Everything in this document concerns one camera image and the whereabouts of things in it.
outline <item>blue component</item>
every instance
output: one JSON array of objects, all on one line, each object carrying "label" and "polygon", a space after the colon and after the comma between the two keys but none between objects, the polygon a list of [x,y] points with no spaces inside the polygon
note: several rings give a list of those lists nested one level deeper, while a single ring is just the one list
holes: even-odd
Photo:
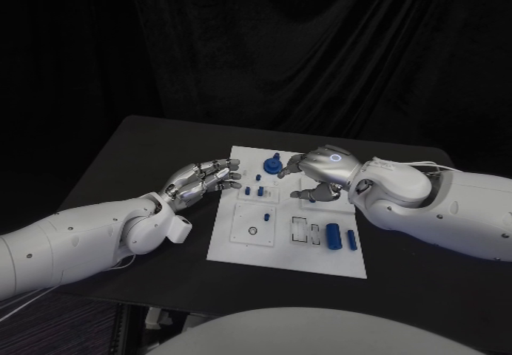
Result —
[{"label": "blue component", "polygon": [[357,243],[354,242],[354,231],[350,229],[345,232],[345,235],[348,236],[350,250],[357,250]]},{"label": "blue component", "polygon": [[338,225],[328,223],[325,227],[327,234],[327,248],[330,250],[338,250],[341,248],[341,237],[338,235]]},{"label": "blue component", "polygon": [[282,163],[279,161],[279,153],[273,154],[273,158],[269,158],[263,161],[263,171],[275,175],[282,169]]}]

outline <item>white round object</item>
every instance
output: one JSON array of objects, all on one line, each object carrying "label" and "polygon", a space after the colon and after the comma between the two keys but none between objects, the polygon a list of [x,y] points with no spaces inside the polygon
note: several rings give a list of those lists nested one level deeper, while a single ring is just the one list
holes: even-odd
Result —
[{"label": "white round object", "polygon": [[149,355],[480,354],[387,319],[320,308],[232,314],[188,329]]}]

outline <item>silver robotic hand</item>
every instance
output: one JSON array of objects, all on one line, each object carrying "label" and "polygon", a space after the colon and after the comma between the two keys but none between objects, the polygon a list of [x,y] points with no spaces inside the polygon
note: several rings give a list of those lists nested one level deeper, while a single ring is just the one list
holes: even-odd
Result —
[{"label": "silver robotic hand", "polygon": [[334,201],[338,199],[341,189],[348,189],[360,165],[356,157],[344,149],[324,145],[307,154],[294,155],[276,177],[281,179],[294,172],[304,172],[318,182],[317,188],[294,191],[289,197]]},{"label": "silver robotic hand", "polygon": [[175,171],[158,193],[174,212],[190,207],[206,192],[242,187],[234,181],[226,181],[240,178],[233,172],[237,165],[237,159],[221,159],[188,164]]}]

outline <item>robotic hand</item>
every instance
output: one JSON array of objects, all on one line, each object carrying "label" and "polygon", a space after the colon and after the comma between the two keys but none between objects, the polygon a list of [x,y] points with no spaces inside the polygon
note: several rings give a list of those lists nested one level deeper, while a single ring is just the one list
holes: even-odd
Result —
[{"label": "robotic hand", "polygon": [[[422,173],[415,166],[436,171]],[[429,161],[373,158],[360,164],[345,150],[328,145],[294,155],[276,176],[294,172],[304,172],[318,186],[291,197],[331,201],[344,191],[379,228],[474,257],[512,261],[510,179],[459,172]]]},{"label": "robotic hand", "polygon": [[126,256],[145,254],[165,237],[182,243],[190,222],[174,214],[206,192],[239,189],[236,159],[190,164],[159,193],[54,213],[0,236],[0,300],[71,283],[107,270]]}]

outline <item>black table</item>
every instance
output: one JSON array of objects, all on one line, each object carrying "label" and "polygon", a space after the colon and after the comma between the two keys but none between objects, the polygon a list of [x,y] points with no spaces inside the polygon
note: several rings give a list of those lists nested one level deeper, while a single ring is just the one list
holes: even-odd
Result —
[{"label": "black table", "polygon": [[[226,158],[233,145],[305,152],[325,143],[347,149],[360,161],[376,155],[451,164],[435,148],[131,116],[60,209],[157,191],[181,166]],[[335,308],[403,322],[475,348],[512,351],[508,263],[465,257],[383,231],[358,212],[367,280],[206,261],[217,205],[213,193],[181,211],[194,225],[181,245],[167,240],[126,269],[102,272],[58,290],[213,315],[282,306]]]}]

